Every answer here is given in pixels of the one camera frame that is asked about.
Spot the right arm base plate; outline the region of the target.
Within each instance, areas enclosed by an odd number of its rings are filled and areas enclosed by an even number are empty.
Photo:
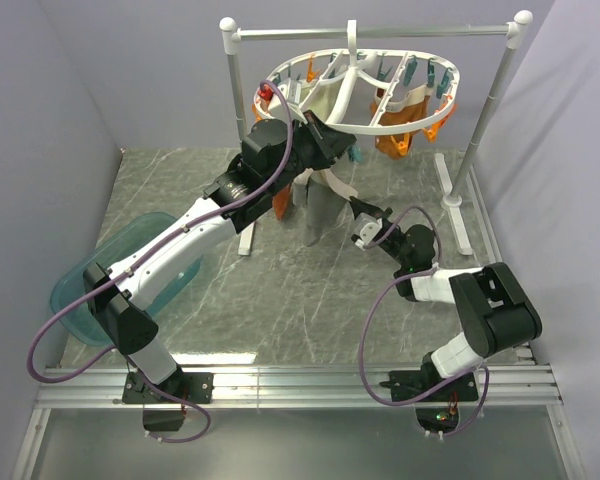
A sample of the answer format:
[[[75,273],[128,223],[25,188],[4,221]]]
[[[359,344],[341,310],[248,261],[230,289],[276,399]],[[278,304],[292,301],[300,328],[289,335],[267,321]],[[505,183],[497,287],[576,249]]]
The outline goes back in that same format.
[[[424,393],[439,384],[443,378],[436,370],[392,370],[388,379],[381,381],[379,386],[390,390],[393,402],[405,401]],[[467,373],[432,393],[424,399],[425,403],[443,403],[451,400],[458,402],[477,401],[479,398],[475,376]]]

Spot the orange clip front right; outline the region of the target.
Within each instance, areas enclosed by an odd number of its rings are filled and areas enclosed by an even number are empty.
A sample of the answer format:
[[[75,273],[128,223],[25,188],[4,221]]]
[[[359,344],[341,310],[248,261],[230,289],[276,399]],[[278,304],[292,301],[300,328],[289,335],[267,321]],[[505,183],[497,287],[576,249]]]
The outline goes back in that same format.
[[[422,130],[423,135],[429,143],[434,143],[437,140],[440,130],[444,127],[451,116],[452,114],[449,114],[438,122]]]

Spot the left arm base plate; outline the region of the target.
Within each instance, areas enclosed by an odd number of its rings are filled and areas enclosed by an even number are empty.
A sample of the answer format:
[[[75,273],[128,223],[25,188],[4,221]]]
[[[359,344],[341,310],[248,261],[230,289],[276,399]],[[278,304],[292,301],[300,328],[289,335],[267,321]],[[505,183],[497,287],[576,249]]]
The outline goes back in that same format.
[[[211,372],[184,372],[178,378],[165,381],[158,388],[174,397],[194,404],[210,404],[214,388]],[[123,404],[159,404],[169,399],[149,387],[139,372],[127,374],[122,394]]]

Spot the grey underwear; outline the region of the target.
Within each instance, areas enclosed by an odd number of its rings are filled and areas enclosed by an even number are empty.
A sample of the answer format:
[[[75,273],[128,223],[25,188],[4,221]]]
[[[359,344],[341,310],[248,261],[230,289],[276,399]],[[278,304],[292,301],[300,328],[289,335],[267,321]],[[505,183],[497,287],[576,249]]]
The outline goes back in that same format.
[[[331,169],[306,169],[294,179],[291,192],[294,206],[305,209],[303,243],[307,247],[316,245],[333,227],[351,197],[358,197],[358,191]]]

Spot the white metal drying rack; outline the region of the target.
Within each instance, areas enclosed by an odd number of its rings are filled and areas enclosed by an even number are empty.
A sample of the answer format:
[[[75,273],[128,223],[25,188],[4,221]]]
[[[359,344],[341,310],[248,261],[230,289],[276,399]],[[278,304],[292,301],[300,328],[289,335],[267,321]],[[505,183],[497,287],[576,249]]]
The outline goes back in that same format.
[[[473,248],[470,243],[467,228],[462,217],[461,207],[462,197],[459,193],[460,187],[464,184],[468,172],[472,166],[477,148],[484,135],[489,117],[494,110],[497,97],[500,93],[504,78],[511,65],[515,52],[520,48],[526,33],[533,22],[533,15],[528,10],[517,12],[514,18],[502,25],[465,25],[465,26],[430,26],[430,27],[361,27],[365,33],[370,33],[370,38],[363,39],[391,39],[391,38],[416,38],[416,37],[460,37],[460,36],[502,36],[506,40],[506,47],[491,84],[489,94],[486,97],[484,106],[480,113],[477,124],[472,133],[466,154],[457,175],[452,176],[446,166],[443,155],[438,154],[435,157],[435,166],[442,190],[441,205],[447,212],[450,220],[451,229],[456,241],[458,252],[463,256],[470,256]],[[254,96],[247,100],[242,91],[242,81],[239,67],[239,46],[246,41],[264,41],[264,40],[318,40],[318,39],[343,39],[341,37],[329,38],[291,38],[291,39],[272,39],[264,34],[266,30],[319,30],[333,31],[339,28],[302,28],[302,29],[242,29],[231,17],[223,18],[219,23],[222,34],[223,47],[229,65],[229,77],[232,89],[232,97],[236,115],[237,129],[240,137],[247,133],[247,115],[252,113],[256,119],[258,116],[253,111]]]

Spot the orange underwear on right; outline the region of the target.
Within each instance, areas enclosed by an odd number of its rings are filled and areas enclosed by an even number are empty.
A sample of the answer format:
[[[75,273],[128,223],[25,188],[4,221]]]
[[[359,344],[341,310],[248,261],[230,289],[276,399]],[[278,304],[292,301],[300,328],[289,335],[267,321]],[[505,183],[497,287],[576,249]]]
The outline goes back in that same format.
[[[422,84],[419,87],[409,90],[403,100],[388,102],[385,113],[379,120],[379,124],[382,126],[394,126],[425,119],[428,116],[428,103],[431,91],[432,89],[426,84]],[[375,148],[392,160],[400,160],[407,156],[416,133],[417,130],[395,135],[376,136]]]

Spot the orange underwear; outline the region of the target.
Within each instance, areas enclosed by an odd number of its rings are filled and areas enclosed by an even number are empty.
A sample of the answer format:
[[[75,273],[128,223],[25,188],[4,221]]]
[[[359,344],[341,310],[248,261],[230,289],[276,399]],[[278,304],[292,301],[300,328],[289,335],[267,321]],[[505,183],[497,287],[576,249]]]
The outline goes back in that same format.
[[[428,116],[428,103],[431,91],[432,89],[426,84],[422,84],[419,87],[409,90],[403,100],[388,102],[385,113],[379,120],[379,124],[382,126],[394,126],[425,119]],[[407,156],[416,133],[417,130],[395,135],[376,136],[375,148],[392,160],[400,160]]]
[[[288,185],[275,194],[272,200],[272,206],[275,217],[282,221],[291,203],[291,186]]]

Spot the cream underwear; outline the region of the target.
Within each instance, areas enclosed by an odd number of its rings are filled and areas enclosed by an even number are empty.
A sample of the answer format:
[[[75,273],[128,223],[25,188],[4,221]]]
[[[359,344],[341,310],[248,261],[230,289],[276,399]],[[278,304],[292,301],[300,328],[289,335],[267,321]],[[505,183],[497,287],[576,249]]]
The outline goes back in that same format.
[[[301,85],[300,110],[311,110],[321,121],[327,123],[336,104],[342,81],[331,84],[321,84],[315,87],[315,82]]]

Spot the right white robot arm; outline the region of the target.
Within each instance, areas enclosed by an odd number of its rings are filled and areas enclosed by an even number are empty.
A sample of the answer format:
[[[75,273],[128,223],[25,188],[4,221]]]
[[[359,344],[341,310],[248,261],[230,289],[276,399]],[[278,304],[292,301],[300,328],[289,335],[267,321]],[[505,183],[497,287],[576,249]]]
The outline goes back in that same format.
[[[356,221],[354,244],[361,250],[379,248],[399,265],[384,290],[395,290],[412,303],[452,305],[459,316],[460,334],[424,357],[418,382],[408,389],[403,405],[431,396],[443,399],[457,379],[482,367],[486,359],[541,336],[540,315],[506,263],[444,269],[433,219],[403,230],[389,209],[356,197],[349,205]]]

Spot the white oval clip hanger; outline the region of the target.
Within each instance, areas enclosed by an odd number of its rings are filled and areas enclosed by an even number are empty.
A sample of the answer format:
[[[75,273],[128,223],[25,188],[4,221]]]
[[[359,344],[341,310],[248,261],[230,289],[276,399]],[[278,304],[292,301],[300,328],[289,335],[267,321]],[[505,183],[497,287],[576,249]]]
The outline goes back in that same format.
[[[363,47],[361,40],[370,38],[355,20],[344,29],[266,30],[267,38],[341,37],[340,47],[310,51],[278,65],[268,79],[278,85],[286,79],[315,82],[315,87],[338,80],[342,85],[326,124],[357,136],[395,135],[424,128],[456,110],[460,84],[459,69],[451,61],[427,52],[409,49]],[[432,89],[428,116],[420,121],[394,126],[379,124],[388,102],[398,102],[422,84]]]

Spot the orange underwear on left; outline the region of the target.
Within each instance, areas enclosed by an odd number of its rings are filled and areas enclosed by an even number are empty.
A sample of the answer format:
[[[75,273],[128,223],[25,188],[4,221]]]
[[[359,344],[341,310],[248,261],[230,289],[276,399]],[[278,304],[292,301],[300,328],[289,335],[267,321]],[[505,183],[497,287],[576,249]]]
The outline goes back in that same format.
[[[272,206],[275,217],[282,221],[291,203],[291,186],[288,185],[275,194],[272,200]]]

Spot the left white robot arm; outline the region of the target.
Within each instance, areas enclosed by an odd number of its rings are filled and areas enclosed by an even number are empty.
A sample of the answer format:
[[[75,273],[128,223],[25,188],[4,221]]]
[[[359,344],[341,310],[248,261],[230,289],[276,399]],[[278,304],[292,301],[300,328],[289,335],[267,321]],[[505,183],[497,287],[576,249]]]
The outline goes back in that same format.
[[[355,141],[312,111],[290,124],[259,121],[226,171],[177,222],[109,268],[93,263],[85,269],[91,315],[120,354],[143,373],[146,390],[156,400],[182,398],[190,389],[148,307],[179,273],[267,213],[274,196],[297,176],[330,168]]]

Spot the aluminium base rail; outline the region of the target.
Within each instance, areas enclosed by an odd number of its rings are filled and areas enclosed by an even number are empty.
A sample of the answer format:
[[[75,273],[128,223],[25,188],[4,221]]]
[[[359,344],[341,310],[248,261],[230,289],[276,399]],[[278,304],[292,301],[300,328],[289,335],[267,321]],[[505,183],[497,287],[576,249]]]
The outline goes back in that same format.
[[[355,365],[307,366],[186,365],[187,373],[213,376],[209,409],[320,409],[375,407]],[[562,396],[550,366],[523,362],[491,365],[487,404],[497,407],[546,408],[558,452],[570,479],[586,476],[583,462],[563,408]],[[29,479],[54,409],[123,409],[125,368],[95,368],[82,375],[40,387],[14,470],[14,478]]]

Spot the teal clip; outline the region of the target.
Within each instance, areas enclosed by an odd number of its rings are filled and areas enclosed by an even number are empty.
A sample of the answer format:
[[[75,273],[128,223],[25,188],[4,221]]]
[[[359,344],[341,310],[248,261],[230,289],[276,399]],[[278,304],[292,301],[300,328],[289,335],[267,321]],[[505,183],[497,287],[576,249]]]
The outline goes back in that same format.
[[[350,146],[347,153],[350,162],[360,164],[363,161],[362,151],[357,144]]]

